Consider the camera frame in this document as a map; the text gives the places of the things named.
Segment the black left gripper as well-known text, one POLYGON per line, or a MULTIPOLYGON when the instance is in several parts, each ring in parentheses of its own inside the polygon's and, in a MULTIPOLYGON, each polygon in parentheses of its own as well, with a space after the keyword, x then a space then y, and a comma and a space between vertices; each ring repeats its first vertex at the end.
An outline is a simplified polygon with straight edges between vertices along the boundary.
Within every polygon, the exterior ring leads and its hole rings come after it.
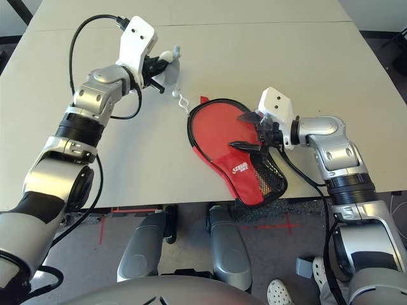
POLYGON ((143 88, 152 86, 159 93, 164 93, 165 88, 156 82, 153 78, 160 74, 163 74, 169 68, 169 62, 164 59, 159 59, 159 57, 149 57, 148 55, 144 58, 142 66, 142 77, 144 81, 143 88))

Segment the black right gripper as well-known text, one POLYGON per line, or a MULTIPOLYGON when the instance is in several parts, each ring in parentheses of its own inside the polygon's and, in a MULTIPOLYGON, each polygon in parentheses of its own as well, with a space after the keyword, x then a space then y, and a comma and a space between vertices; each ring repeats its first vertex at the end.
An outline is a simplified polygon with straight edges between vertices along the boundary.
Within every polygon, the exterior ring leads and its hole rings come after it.
POLYGON ((229 143, 230 147, 246 153, 263 153, 271 147, 278 151, 281 150, 284 139, 278 122, 274 122, 272 119, 263 119, 256 112, 245 112, 237 120, 256 125, 256 131, 261 143, 252 144, 244 141, 233 141, 229 143))

